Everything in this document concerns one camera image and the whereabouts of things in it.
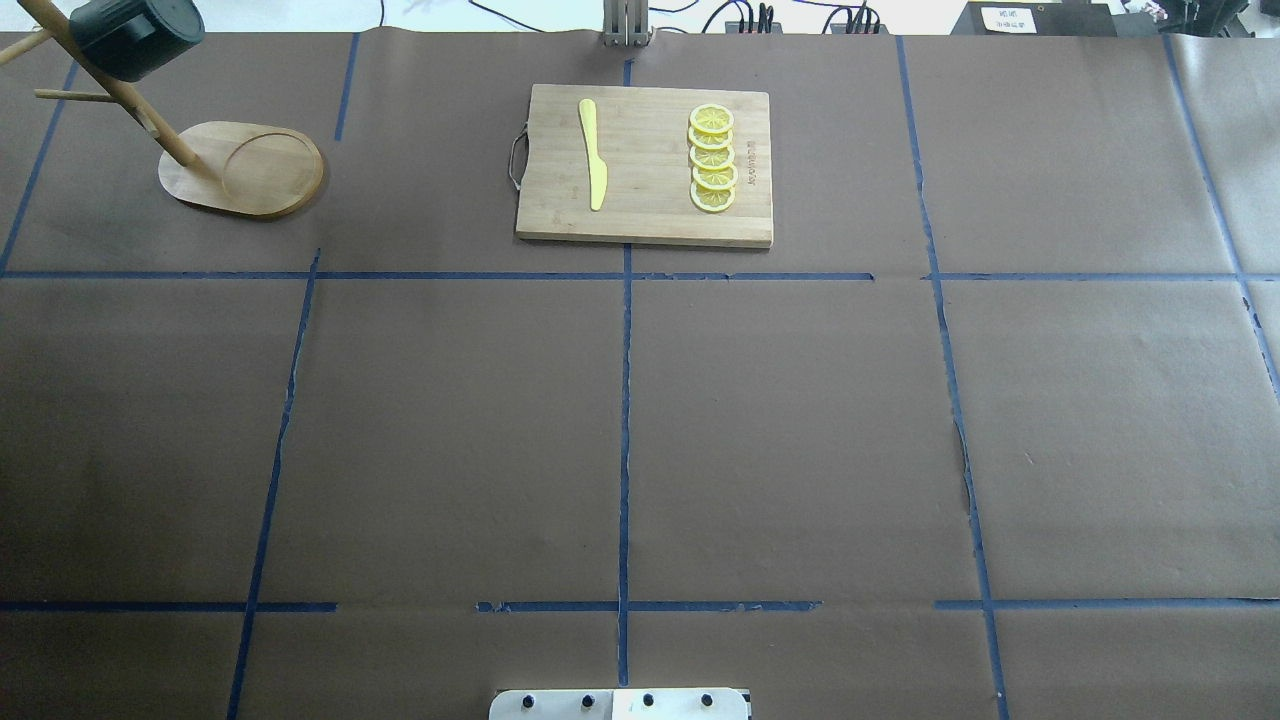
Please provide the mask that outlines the dark teal ribbed mug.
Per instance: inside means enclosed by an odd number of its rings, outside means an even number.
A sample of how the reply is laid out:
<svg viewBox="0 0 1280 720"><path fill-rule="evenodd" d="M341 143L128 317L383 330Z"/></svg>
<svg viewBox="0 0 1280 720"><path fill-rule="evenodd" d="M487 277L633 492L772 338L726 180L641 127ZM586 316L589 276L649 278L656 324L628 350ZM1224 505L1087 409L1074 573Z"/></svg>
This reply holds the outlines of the dark teal ribbed mug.
<svg viewBox="0 0 1280 720"><path fill-rule="evenodd" d="M93 67L131 83L197 46L206 35L192 1L90 1L72 12L69 29Z"/></svg>

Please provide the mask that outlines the wooden mug tree rack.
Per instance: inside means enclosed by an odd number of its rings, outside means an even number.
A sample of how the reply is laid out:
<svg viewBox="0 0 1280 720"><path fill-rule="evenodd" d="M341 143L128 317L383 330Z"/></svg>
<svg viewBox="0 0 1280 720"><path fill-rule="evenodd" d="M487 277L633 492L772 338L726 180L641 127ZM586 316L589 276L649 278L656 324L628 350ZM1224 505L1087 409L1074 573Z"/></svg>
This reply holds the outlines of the wooden mug tree rack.
<svg viewBox="0 0 1280 720"><path fill-rule="evenodd" d="M9 63L47 41L56 42L99 86L84 94L37 88L36 97L119 106L163 150L160 186L179 202L256 220L274 220L312 200L325 161L306 135L275 126L209 120L179 132L136 88L93 67L77 46L69 17L52 1L20 1L36 29L3 50Z"/></svg>

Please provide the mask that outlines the bamboo cutting board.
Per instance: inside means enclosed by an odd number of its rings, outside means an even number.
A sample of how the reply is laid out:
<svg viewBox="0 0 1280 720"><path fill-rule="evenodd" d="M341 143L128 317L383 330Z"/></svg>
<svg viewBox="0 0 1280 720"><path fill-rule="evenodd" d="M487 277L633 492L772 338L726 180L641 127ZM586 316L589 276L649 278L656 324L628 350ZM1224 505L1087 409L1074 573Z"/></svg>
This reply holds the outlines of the bamboo cutting board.
<svg viewBox="0 0 1280 720"><path fill-rule="evenodd" d="M596 102L608 165L600 211L589 208L579 101ZM689 195L689 113L717 102L735 115L736 200L722 213ZM774 241L771 99L764 92L593 85L534 85L527 163L515 232L521 240L769 249Z"/></svg>

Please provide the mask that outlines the yellow plastic knife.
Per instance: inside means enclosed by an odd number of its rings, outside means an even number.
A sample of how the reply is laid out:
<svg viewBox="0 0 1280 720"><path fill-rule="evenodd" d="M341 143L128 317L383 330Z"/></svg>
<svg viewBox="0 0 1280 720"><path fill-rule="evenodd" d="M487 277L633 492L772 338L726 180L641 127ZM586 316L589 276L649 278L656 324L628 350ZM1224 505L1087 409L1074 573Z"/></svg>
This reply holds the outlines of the yellow plastic knife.
<svg viewBox="0 0 1280 720"><path fill-rule="evenodd" d="M589 208L600 211L608 190L608 165L599 151L598 108L593 99L579 101L579 120L588 158Z"/></svg>

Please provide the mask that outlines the black box with label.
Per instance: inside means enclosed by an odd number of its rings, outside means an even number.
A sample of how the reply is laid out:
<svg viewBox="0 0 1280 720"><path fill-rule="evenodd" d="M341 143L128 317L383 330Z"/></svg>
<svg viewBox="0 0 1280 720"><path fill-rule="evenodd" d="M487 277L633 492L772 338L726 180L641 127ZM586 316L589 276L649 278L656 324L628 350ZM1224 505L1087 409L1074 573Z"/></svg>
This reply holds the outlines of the black box with label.
<svg viewBox="0 0 1280 720"><path fill-rule="evenodd" d="M1117 37L1117 29L1105 3L969 1L950 35Z"/></svg>

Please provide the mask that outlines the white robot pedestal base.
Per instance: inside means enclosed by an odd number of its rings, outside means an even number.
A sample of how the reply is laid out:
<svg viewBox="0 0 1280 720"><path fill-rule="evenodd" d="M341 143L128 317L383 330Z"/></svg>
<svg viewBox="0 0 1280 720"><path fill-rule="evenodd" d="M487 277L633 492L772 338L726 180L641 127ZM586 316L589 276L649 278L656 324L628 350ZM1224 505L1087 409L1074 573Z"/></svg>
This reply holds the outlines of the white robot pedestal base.
<svg viewBox="0 0 1280 720"><path fill-rule="evenodd" d="M728 687L509 689L489 719L751 719L746 691Z"/></svg>

